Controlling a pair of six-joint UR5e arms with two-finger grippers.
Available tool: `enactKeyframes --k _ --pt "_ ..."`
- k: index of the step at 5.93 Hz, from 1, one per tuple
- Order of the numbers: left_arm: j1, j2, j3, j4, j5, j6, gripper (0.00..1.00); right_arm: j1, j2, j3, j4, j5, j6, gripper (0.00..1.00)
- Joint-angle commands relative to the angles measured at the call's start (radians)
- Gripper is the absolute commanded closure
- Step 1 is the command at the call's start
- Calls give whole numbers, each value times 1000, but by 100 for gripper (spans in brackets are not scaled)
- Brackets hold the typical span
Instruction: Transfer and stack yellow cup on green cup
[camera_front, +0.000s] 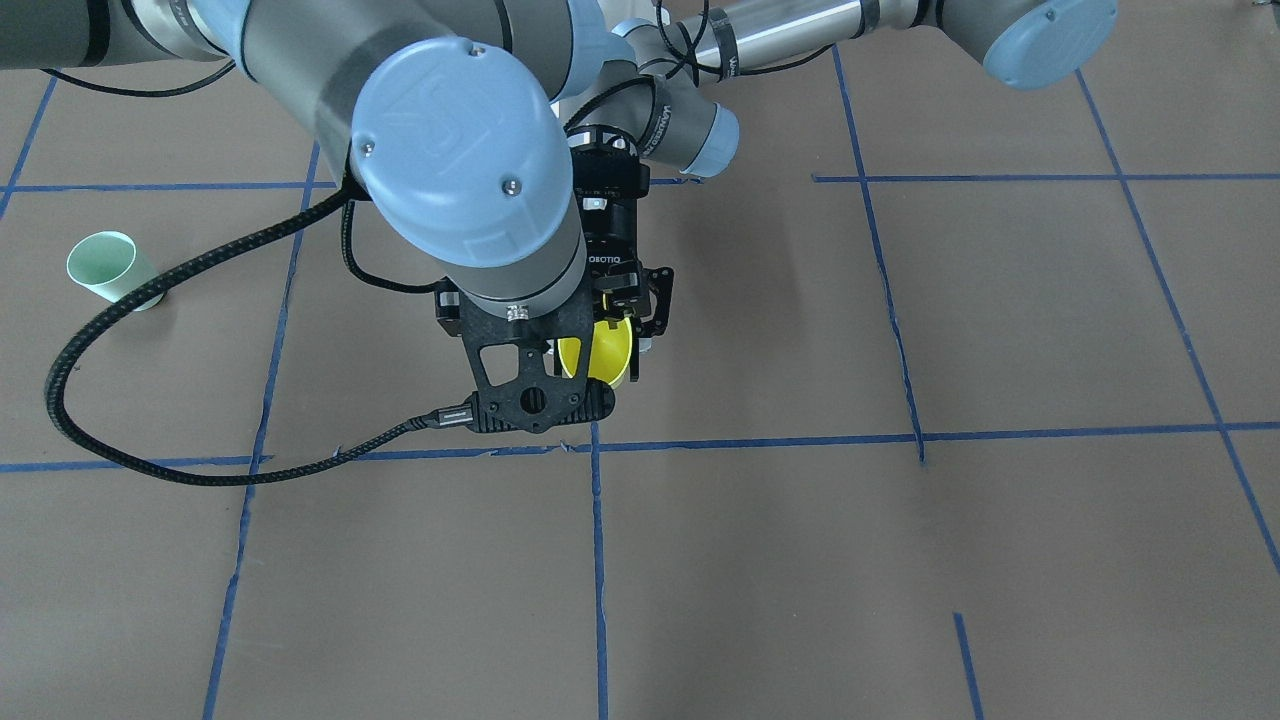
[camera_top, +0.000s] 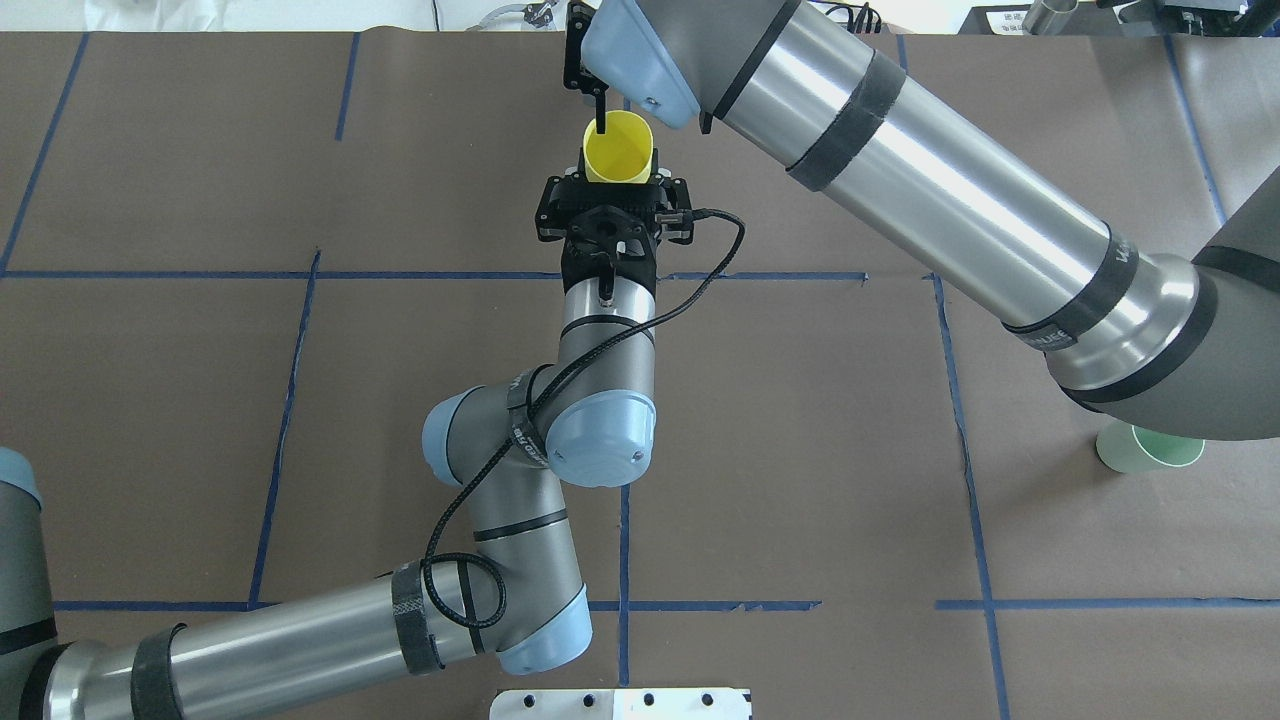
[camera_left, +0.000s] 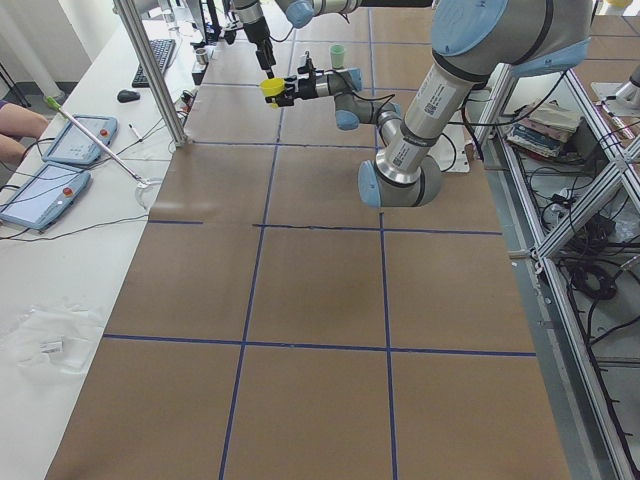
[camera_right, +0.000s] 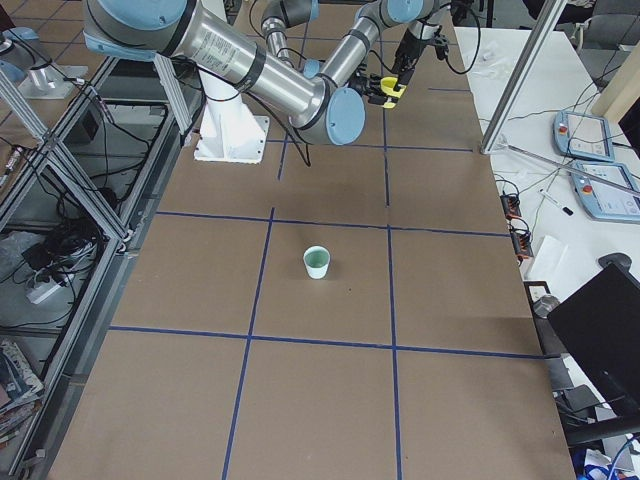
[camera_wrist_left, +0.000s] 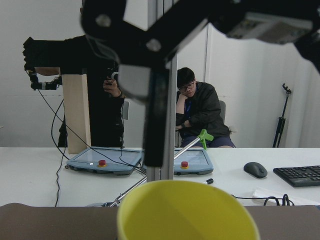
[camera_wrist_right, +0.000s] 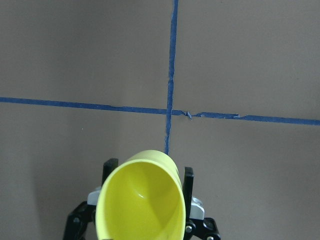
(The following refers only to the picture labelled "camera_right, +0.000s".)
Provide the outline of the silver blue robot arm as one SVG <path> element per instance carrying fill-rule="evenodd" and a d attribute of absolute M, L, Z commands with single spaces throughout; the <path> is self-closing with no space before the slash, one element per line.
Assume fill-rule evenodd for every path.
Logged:
<path fill-rule="evenodd" d="M 106 56 L 151 61 L 184 57 L 239 92 L 248 91 L 285 113 L 295 135 L 309 144 L 354 142 L 365 125 L 364 91 L 350 79 L 386 29 L 407 30 L 392 69 L 408 84 L 424 48 L 438 44 L 440 1 L 373 1 L 360 7 L 353 27 L 311 78 L 285 60 L 285 31 L 315 20 L 316 1 L 271 1 L 264 10 L 263 45 L 200 1 L 88 1 L 87 47 Z"/>
<path fill-rule="evenodd" d="M 348 86 L 366 96 L 374 105 L 384 105 L 386 96 L 381 89 L 381 77 L 364 73 L 371 46 L 381 33 L 382 17 L 379 2 L 361 7 L 353 27 L 343 36 L 327 60 L 319 63 L 319 70 L 311 78 L 322 78 L 336 87 Z M 285 32 L 289 28 L 308 23 L 317 18 L 317 1 L 269 1 L 263 11 L 260 31 L 276 57 L 289 61 L 289 49 Z"/>

